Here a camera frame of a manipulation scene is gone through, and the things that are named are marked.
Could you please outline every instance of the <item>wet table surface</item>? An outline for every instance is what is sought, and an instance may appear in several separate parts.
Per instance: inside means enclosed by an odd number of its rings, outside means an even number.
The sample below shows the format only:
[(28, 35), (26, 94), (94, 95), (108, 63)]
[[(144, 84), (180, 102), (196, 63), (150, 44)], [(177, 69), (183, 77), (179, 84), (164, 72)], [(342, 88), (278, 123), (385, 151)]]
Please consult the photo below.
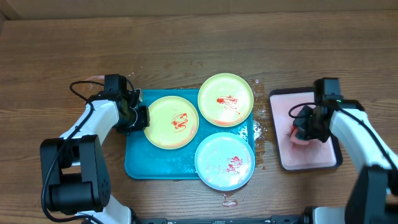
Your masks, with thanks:
[[(0, 35), (0, 220), (49, 223), (40, 207), (40, 143), (83, 112), (77, 80), (119, 73), (137, 88), (199, 88), (210, 76), (243, 77), (254, 92), (256, 170), (224, 194), (200, 180), (134, 180), (124, 171), (126, 137), (103, 150), (112, 194), (139, 217), (242, 218), (344, 206), (357, 172), (343, 150), (337, 170), (283, 171), (269, 93), (338, 77), (385, 142), (398, 151), (398, 12), (301, 12), (6, 22)], [(77, 88), (86, 96), (98, 86)], [(228, 207), (228, 202), (237, 202)]]

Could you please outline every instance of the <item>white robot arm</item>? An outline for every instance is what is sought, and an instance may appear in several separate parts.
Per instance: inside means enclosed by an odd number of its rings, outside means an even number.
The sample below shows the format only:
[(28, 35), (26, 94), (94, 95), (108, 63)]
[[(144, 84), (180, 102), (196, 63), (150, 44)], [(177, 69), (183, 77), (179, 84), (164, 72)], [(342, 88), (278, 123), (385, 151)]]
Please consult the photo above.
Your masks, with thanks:
[[(386, 204), (387, 192), (398, 195), (398, 156), (371, 126), (364, 108), (356, 100), (344, 100), (337, 78), (314, 82), (314, 103), (294, 106), (295, 137), (325, 142), (330, 135), (340, 140), (359, 173), (345, 208), (318, 207), (313, 224), (398, 223), (398, 216)], [(307, 105), (316, 105), (314, 109)], [(298, 116), (291, 112), (304, 106)]]
[[(382, 144), (384, 150), (389, 154), (391, 160), (398, 166), (397, 154), (387, 146), (373, 129), (368, 120), (368, 115), (364, 111), (358, 109), (345, 109), (345, 111), (363, 121), (365, 125), (371, 129)], [(360, 172), (364, 166), (371, 167), (373, 165), (379, 165), (383, 169), (392, 169), (390, 163), (382, 155), (371, 135), (353, 118), (350, 118), (340, 111), (334, 111), (329, 128), (331, 133), (343, 144), (358, 172)]]
[[(88, 222), (132, 224), (134, 212), (121, 205), (112, 195), (102, 143), (112, 128), (129, 135), (149, 125), (140, 89), (127, 89), (129, 80), (121, 75), (106, 75), (104, 91), (86, 101), (86, 110), (67, 132), (57, 139), (46, 139), (40, 146), (43, 191), (42, 208), (54, 222), (85, 218)], [(80, 166), (77, 174), (63, 174), (62, 169)], [(58, 219), (47, 211), (60, 211), (75, 217)]]

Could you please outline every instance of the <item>yellow plate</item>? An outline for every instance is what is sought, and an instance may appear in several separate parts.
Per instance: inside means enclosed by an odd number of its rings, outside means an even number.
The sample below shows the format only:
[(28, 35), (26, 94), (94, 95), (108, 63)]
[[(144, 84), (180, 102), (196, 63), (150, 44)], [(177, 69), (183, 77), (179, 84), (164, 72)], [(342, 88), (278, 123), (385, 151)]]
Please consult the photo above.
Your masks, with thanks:
[(199, 90), (198, 105), (210, 123), (232, 127), (244, 121), (253, 109), (254, 97), (243, 78), (221, 73), (207, 79)]
[(144, 133), (159, 148), (178, 149), (188, 144), (198, 131), (198, 111), (182, 97), (162, 97), (153, 102), (148, 110), (150, 126)]

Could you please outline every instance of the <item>wood grain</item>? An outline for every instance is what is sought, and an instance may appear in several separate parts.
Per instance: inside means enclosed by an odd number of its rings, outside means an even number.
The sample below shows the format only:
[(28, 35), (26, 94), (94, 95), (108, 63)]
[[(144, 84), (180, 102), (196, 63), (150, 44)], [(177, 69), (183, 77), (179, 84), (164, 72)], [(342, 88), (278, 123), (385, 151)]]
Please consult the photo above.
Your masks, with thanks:
[[(39, 146), (65, 132), (84, 103), (71, 82), (120, 73), (139, 88), (198, 88), (231, 72), (255, 93), (257, 167), (227, 199), (200, 180), (134, 180), (124, 171), (126, 137), (103, 149), (112, 193), (140, 217), (237, 218), (344, 206), (357, 173), (343, 151), (337, 170), (288, 173), (279, 165), (269, 92), (339, 77), (374, 128), (398, 152), (398, 11), (6, 21), (0, 36), (0, 222), (49, 223), (40, 208)], [(97, 86), (79, 86), (85, 95)]]
[(2, 31), (2, 26), (4, 24), (4, 21), (6, 20), (6, 17), (3, 15), (3, 13), (0, 11), (0, 34)]
[(10, 20), (386, 9), (398, 9), (398, 2), (395, 0), (0, 0), (0, 11), (3, 11)]

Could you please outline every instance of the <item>red sauce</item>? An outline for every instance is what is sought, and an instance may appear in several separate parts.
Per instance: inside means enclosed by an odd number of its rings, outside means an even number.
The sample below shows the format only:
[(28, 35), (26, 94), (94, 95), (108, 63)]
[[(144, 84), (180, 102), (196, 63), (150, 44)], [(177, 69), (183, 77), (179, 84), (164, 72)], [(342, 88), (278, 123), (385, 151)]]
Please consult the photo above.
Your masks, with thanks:
[(174, 125), (175, 133), (179, 133), (187, 128), (187, 118), (188, 115), (186, 113), (176, 115), (172, 118), (172, 125)]
[(243, 164), (243, 160), (240, 159), (238, 156), (235, 156), (230, 159), (227, 159), (227, 161), (229, 164), (225, 172), (234, 172), (235, 174), (238, 174), (239, 172), (236, 171), (236, 168), (241, 167), (241, 165)]
[(225, 105), (226, 109), (237, 110), (238, 99), (233, 96), (221, 96), (217, 98), (217, 103)]

